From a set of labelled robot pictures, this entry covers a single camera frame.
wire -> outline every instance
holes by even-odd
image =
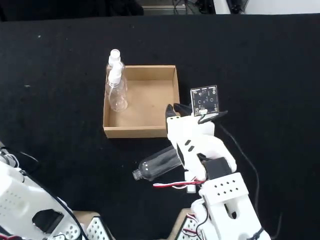
[[[19,237],[19,236],[16,236],[16,235],[6,236],[6,235],[3,235],[3,234],[0,234],[0,238],[1,238],[1,239],[5,239],[5,240],[10,240],[10,239],[20,238],[20,237]]]
[[[240,153],[242,154],[242,156],[245,158],[245,160],[249,163],[249,165],[252,167],[254,173],[255,173],[255,177],[256,177],[256,190],[255,190],[255,195],[254,195],[254,210],[255,210],[255,213],[257,215],[257,217],[259,218],[259,212],[258,212],[258,207],[259,207],[259,191],[260,191],[260,179],[259,179],[259,174],[258,174],[258,171],[255,167],[255,165],[250,161],[249,157],[244,153],[244,151],[242,150],[242,148],[240,147],[239,143],[236,141],[235,137],[230,133],[228,132],[227,129],[225,129],[221,124],[218,124],[218,126],[222,129],[222,131],[227,134],[231,139],[232,141],[234,142],[234,144],[236,145],[236,147],[238,148],[238,150],[240,151]],[[278,226],[277,226],[277,230],[276,230],[276,233],[274,236],[271,236],[270,238],[273,240],[273,239],[276,239],[279,234],[280,234],[280,230],[281,230],[281,224],[282,224],[282,216],[283,216],[283,213],[280,214],[279,216],[279,220],[278,220]]]
[[[186,236],[188,236],[188,237],[192,237],[192,238],[194,238],[194,237],[197,236],[197,234],[191,235],[191,234],[188,234],[188,233],[186,233],[186,232],[184,232],[184,231],[182,231],[182,233],[183,233],[184,235],[186,235]]]
[[[31,172],[34,172],[34,171],[38,168],[38,166],[39,166],[39,163],[40,163],[40,162],[39,162],[35,157],[33,157],[33,156],[31,156],[31,155],[23,152],[23,151],[17,151],[17,150],[15,150],[15,149],[13,149],[13,148],[11,148],[11,147],[7,147],[7,146],[1,146],[1,147],[0,147],[0,151],[1,151],[2,149],[9,150],[10,152],[14,152],[14,153],[17,153],[17,154],[24,155],[24,156],[32,159],[33,161],[35,161],[35,162],[36,162],[36,166],[35,166],[35,168],[34,168]],[[16,168],[18,168],[18,167],[20,166],[20,162],[18,161],[18,159],[17,159],[17,157],[16,157],[15,155],[10,154],[10,153],[8,153],[8,154],[6,154],[6,155],[11,156],[11,158],[13,158],[13,156],[14,156],[14,159],[13,159],[13,160],[14,160],[14,161],[16,162],[16,164],[17,164]]]
[[[203,225],[203,224],[205,224],[206,223],[206,221],[208,220],[208,218],[209,218],[209,212],[208,212],[208,209],[206,208],[206,207],[204,207],[205,208],[205,210],[206,210],[206,217],[205,217],[205,220],[202,222],[202,223],[199,223],[198,224],[198,226],[196,226],[196,228],[195,228],[195,233],[196,233],[196,235],[197,235],[197,237],[199,238],[199,239],[202,239],[201,237],[200,237],[200,235],[199,235],[199,233],[198,233],[198,228],[201,226],[201,225]]]
[[[2,239],[8,239],[8,236],[0,234],[0,238],[2,238]]]
[[[210,121],[215,121],[215,120],[223,117],[223,116],[226,115],[227,113],[228,113],[227,110],[226,110],[226,111],[220,111],[220,112],[218,112],[216,115],[211,116],[211,117],[208,117],[208,118],[206,118],[206,119],[204,119],[204,117],[206,116],[206,114],[204,114],[204,115],[202,115],[202,116],[199,118],[198,124],[204,124],[204,123],[207,123],[207,122],[210,122]]]
[[[194,216],[192,216],[192,215],[190,215],[190,214],[186,214],[186,217],[188,218],[188,219],[192,219],[192,220],[194,220],[196,223],[198,222],[198,220],[194,217]]]
[[[196,177],[192,178],[192,179],[190,180],[190,182],[194,182],[195,179],[196,179]],[[184,185],[184,186],[172,186],[172,188],[174,188],[174,189],[185,189],[185,188],[187,188],[187,187],[188,187],[188,185]]]
[[[187,10],[187,7],[188,7],[193,14],[196,14],[195,11],[189,6],[188,3],[189,3],[189,1],[186,0],[186,1],[185,1],[185,9]]]
[[[18,161],[17,157],[11,153],[4,155],[5,157],[11,158],[13,161],[15,161],[15,168],[18,168],[20,166],[20,162]]]
[[[188,229],[188,228],[183,228],[182,230],[183,230],[183,231],[186,231],[186,232],[188,232],[188,233],[196,234],[196,231],[190,230],[190,229]]]
[[[155,188],[168,188],[172,186],[181,186],[181,185],[198,185],[203,184],[205,181],[176,181],[172,183],[154,183]]]
[[[254,171],[255,178],[256,178],[256,189],[255,189],[255,195],[254,195],[254,210],[255,210],[257,217],[259,218],[258,204],[259,204],[260,179],[259,179],[258,171],[257,171],[255,165],[250,161],[249,157],[244,153],[244,151],[242,150],[242,148],[240,147],[239,143],[234,138],[234,136],[232,136],[232,134],[230,132],[228,132],[227,129],[225,129],[221,124],[218,124],[218,126],[222,129],[222,131],[225,134],[227,134],[232,139],[232,141],[234,142],[234,144],[238,148],[239,152],[242,154],[244,159],[249,163],[249,165],[252,167],[252,169]]]
[[[185,185],[185,186],[172,186],[172,188],[174,188],[174,189],[185,189],[187,187],[188,187],[188,185]]]
[[[181,2],[182,0],[179,0],[176,4],[173,4],[173,12],[176,12],[177,15],[179,15],[179,12],[177,10],[177,5]]]
[[[46,189],[45,187],[43,187],[38,181],[34,180],[27,172],[24,172],[24,174],[29,177],[32,181],[34,181],[36,184],[38,184],[41,188],[43,188],[51,197],[53,197],[53,199],[55,199],[60,205],[61,207],[63,207],[63,209],[71,216],[71,218],[75,221],[76,225],[79,227],[79,230],[82,234],[82,236],[84,237],[85,240],[89,240],[89,238],[87,237],[87,235],[85,234],[85,231],[83,230],[80,222],[77,220],[76,216],[71,212],[71,210],[60,200],[60,198],[58,198],[57,196],[55,196],[51,191],[49,191],[48,189]]]
[[[255,234],[253,234],[252,237],[247,238],[246,240],[258,240],[258,239],[260,238],[260,234],[261,234],[263,231],[264,231],[264,228],[261,227],[261,228],[259,229],[259,231],[257,231]]]
[[[273,239],[276,239],[277,237],[279,237],[279,234],[280,234],[280,230],[281,230],[281,223],[282,223],[282,213],[280,214],[279,216],[279,220],[278,220],[278,227],[276,229],[276,233],[275,235],[271,236],[270,238],[273,240]]]

cardboard box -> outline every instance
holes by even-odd
[[[103,130],[108,138],[166,137],[168,104],[180,103],[177,69],[174,65],[126,66],[128,107],[110,109],[104,97]]]

black table surface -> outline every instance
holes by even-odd
[[[317,14],[0,23],[0,139],[39,159],[32,175],[73,210],[99,212],[117,239],[166,238],[198,196],[135,181],[140,160],[169,141],[107,139],[102,116],[111,49],[127,65],[176,65],[183,104],[190,88],[218,85],[220,109],[229,111],[222,124],[260,175],[263,227],[273,235],[283,213],[279,239],[311,239],[319,223],[319,42]],[[253,200],[253,170],[216,134]],[[179,168],[157,181],[183,178]]]

black cable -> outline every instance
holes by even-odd
[[[25,156],[27,156],[28,158],[36,161],[36,162],[39,164],[39,161],[38,161],[35,157],[33,157],[33,156],[29,155],[29,154],[26,154],[26,153],[23,152],[23,151],[17,151],[17,150],[12,149],[11,147],[7,147],[7,146],[1,146],[1,147],[0,147],[0,150],[2,150],[2,149],[9,150],[9,151],[14,152],[14,153],[18,153],[18,154],[25,155]]]
[[[48,189],[46,189],[45,187],[43,187],[38,181],[34,180],[27,172],[23,173],[25,176],[29,177],[32,181],[34,181],[36,184],[38,184],[41,188],[43,188],[54,200],[56,200],[61,207],[63,207],[64,210],[66,210],[66,212],[71,216],[71,218],[75,221],[76,225],[79,227],[79,230],[82,234],[82,236],[84,237],[85,240],[89,240],[89,238],[87,237],[87,235],[85,234],[85,231],[82,229],[78,219],[76,218],[76,216],[70,211],[70,209],[57,197],[55,196],[51,191],[49,191]]]
[[[202,115],[199,120],[198,120],[198,124],[204,124],[204,123],[207,123],[207,122],[211,122],[211,121],[215,121],[221,117],[223,117],[224,115],[226,115],[228,113],[228,111],[220,111],[217,113],[217,115],[214,115],[214,116],[211,116],[211,117],[208,117],[206,119],[204,119],[204,117],[206,116],[205,114]]]
[[[255,165],[250,161],[249,157],[244,153],[244,151],[242,150],[242,148],[240,147],[239,143],[236,141],[234,136],[232,136],[232,134],[230,132],[228,132],[221,124],[218,124],[218,126],[222,129],[222,131],[225,134],[227,134],[232,139],[232,141],[234,142],[234,144],[236,145],[236,147],[238,148],[238,150],[240,151],[240,153],[242,154],[244,159],[249,163],[249,165],[252,167],[252,169],[254,171],[254,174],[256,177],[256,189],[255,189],[255,195],[254,195],[254,210],[255,210],[257,217],[259,218],[258,203],[259,203],[260,179],[259,179],[258,171],[257,171]]]
[[[185,15],[188,15],[187,0],[184,0]]]
[[[188,7],[193,14],[196,14],[195,11],[189,6],[189,2],[190,2],[190,1],[185,0],[185,8],[187,9],[187,7]]]
[[[205,118],[205,116],[206,116],[206,115],[204,114],[204,115],[202,115],[202,116],[199,118],[199,120],[198,120],[198,124],[203,124],[203,122],[201,122],[201,120],[202,120],[202,119],[204,119],[204,118]]]
[[[199,228],[201,225],[205,224],[206,221],[207,221],[208,218],[209,218],[208,208],[206,208],[206,206],[204,206],[204,208],[205,208],[205,210],[206,210],[205,220],[204,220],[202,223],[199,223],[198,226],[196,226],[196,228],[195,228],[195,233],[196,233],[197,237],[198,237],[200,240],[201,240],[202,238],[200,237],[200,235],[199,235],[199,233],[198,233],[198,228]]]
[[[176,12],[177,15],[179,15],[179,12],[177,10],[177,5],[181,2],[182,0],[179,0],[175,5],[173,5],[173,12]]]
[[[264,231],[264,228],[261,227],[261,228],[259,229],[259,231],[257,231],[255,234],[253,234],[252,237],[247,238],[246,240],[258,240],[258,239],[260,238],[260,234],[261,234],[263,231]]]
[[[176,11],[175,11],[175,0],[172,0],[172,6],[173,6],[173,14],[176,14]]]
[[[280,214],[279,216],[279,220],[278,220],[278,227],[276,229],[276,233],[275,235],[271,236],[270,238],[273,240],[273,239],[276,239],[277,237],[279,237],[279,234],[280,234],[280,229],[281,229],[281,223],[282,223],[282,213]]]

plastic bottle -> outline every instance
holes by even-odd
[[[122,73],[122,75],[124,75],[124,70],[125,70],[126,66],[121,61],[120,51],[118,49],[112,49],[111,52],[110,52],[108,64],[107,64],[106,69],[105,69],[106,78],[109,77],[110,71],[113,68],[115,63],[121,63],[122,64],[121,73]],[[124,80],[124,83],[125,83],[125,89],[128,90],[127,79]]]
[[[169,146],[142,160],[139,168],[132,172],[135,180],[147,179],[149,181],[169,172],[181,165],[177,151]]]
[[[114,63],[108,76],[105,91],[110,108],[116,112],[121,112],[128,107],[125,81],[125,76],[122,74],[122,64],[120,62]]]

